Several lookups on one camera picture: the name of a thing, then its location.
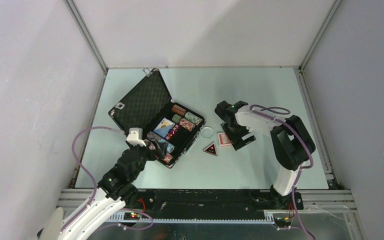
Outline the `red white chip stack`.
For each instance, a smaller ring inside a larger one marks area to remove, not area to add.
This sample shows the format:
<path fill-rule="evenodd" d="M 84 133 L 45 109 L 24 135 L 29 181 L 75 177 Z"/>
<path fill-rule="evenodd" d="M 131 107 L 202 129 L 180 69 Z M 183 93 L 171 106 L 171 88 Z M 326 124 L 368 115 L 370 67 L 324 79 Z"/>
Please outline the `red white chip stack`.
<path fill-rule="evenodd" d="M 179 121 L 179 125 L 190 132 L 192 132 L 196 126 L 194 123 L 190 122 L 189 120 L 187 120 L 185 118 L 182 118 Z"/>

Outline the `light blue chip stack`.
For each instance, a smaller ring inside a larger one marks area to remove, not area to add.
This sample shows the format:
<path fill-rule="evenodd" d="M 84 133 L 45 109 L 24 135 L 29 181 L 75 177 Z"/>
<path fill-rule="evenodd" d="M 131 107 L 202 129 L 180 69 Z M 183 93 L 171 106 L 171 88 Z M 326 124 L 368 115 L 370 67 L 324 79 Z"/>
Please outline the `light blue chip stack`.
<path fill-rule="evenodd" d="M 162 149 L 166 153 L 171 153 L 175 149 L 175 147 L 165 139 L 161 139 L 159 142 L 162 144 Z"/>

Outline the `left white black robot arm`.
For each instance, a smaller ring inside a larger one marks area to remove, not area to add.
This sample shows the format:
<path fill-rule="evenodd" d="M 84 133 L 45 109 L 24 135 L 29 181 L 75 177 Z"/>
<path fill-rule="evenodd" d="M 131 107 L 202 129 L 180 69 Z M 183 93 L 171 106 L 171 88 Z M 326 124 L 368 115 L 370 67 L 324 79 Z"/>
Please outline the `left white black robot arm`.
<path fill-rule="evenodd" d="M 111 215 L 138 202 L 138 189 L 133 182 L 148 161 L 162 158 L 163 150 L 155 143 L 130 145 L 115 165 L 103 175 L 89 197 L 68 217 L 58 207 L 38 234 L 39 240 L 86 240 Z"/>

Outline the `red playing card deck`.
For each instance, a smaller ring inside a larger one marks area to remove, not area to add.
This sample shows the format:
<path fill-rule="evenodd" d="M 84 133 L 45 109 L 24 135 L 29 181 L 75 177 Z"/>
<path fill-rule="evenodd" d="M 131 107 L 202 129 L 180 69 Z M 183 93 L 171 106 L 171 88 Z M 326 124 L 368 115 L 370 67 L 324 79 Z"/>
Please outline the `red playing card deck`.
<path fill-rule="evenodd" d="M 217 139 L 218 139 L 218 144 L 221 148 L 229 147 L 233 145 L 230 139 L 228 138 L 227 134 L 224 132 L 217 133 Z"/>

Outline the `black aluminium poker case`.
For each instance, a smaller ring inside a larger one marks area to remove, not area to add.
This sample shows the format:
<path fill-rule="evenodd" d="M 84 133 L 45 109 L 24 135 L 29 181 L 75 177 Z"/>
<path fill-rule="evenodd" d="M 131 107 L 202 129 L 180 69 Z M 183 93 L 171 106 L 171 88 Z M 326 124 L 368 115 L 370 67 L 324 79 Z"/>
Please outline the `black aluminium poker case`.
<path fill-rule="evenodd" d="M 153 68 L 150 70 L 139 83 L 108 111 L 108 115 L 124 132 L 127 132 L 130 128 L 142 128 L 142 139 L 150 141 L 147 139 L 147 134 L 153 132 L 163 118 L 172 121 L 172 117 L 175 115 L 172 111 L 173 105 L 179 105 L 187 112 L 200 117 L 202 122 L 195 125 L 193 131 L 188 131 L 175 123 L 179 125 L 175 135 L 170 140 L 161 137 L 161 139 L 174 146 L 174 150 L 169 153 L 173 156 L 173 159 L 169 165 L 157 160 L 170 169 L 196 141 L 206 123 L 206 119 L 196 111 L 173 100 L 159 69 Z"/>

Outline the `green white chip stack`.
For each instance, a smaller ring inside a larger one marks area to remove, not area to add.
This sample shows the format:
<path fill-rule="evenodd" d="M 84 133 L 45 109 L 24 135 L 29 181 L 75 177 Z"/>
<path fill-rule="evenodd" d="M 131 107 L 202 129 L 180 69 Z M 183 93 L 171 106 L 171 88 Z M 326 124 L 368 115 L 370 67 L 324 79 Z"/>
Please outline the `green white chip stack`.
<path fill-rule="evenodd" d="M 196 126 L 198 126 L 202 122 L 202 119 L 200 117 L 196 116 L 190 111 L 185 113 L 184 118 Z"/>

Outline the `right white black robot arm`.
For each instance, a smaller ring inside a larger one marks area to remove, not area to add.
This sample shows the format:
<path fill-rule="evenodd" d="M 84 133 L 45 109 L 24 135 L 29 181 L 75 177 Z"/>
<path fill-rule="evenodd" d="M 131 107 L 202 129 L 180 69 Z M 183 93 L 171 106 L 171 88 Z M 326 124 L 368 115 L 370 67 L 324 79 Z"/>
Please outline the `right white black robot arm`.
<path fill-rule="evenodd" d="M 276 160 L 280 168 L 271 194 L 271 204 L 284 209 L 291 202 L 290 194 L 296 189 L 302 170 L 314 166 L 312 154 L 316 145 L 303 121 L 284 107 L 249 105 L 244 101 L 234 104 L 225 100 L 214 109 L 223 121 L 224 136 L 221 141 L 229 141 L 237 151 L 256 140 L 252 132 L 270 137 Z"/>

